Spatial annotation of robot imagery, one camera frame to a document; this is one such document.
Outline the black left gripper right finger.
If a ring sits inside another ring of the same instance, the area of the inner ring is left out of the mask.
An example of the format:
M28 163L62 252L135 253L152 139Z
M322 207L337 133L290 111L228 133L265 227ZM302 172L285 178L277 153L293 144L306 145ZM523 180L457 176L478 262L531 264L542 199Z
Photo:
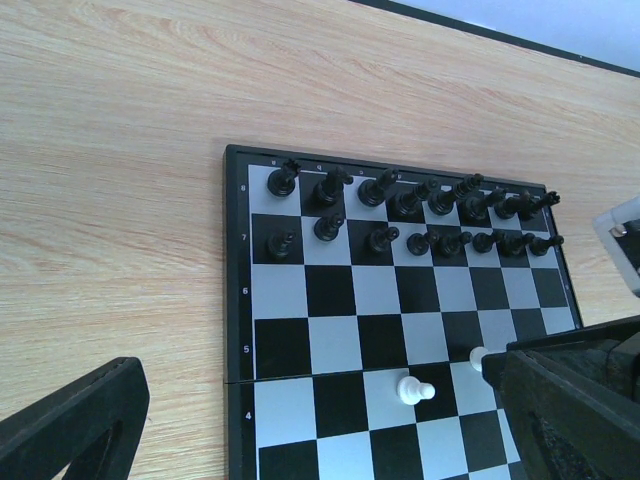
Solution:
M638 403L535 351L486 355L482 375L530 479L639 477Z

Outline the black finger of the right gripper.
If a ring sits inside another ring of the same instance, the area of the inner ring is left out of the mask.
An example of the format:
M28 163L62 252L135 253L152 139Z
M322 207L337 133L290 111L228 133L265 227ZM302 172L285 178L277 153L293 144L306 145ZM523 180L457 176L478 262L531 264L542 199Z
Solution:
M509 343L572 369L619 395L639 394L639 316Z

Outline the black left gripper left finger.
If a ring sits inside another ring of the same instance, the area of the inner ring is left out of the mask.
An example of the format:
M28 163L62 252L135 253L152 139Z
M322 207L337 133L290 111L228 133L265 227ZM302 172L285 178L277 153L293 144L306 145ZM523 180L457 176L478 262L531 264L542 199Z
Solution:
M138 358L107 362L1 421L1 477L128 478L149 401Z

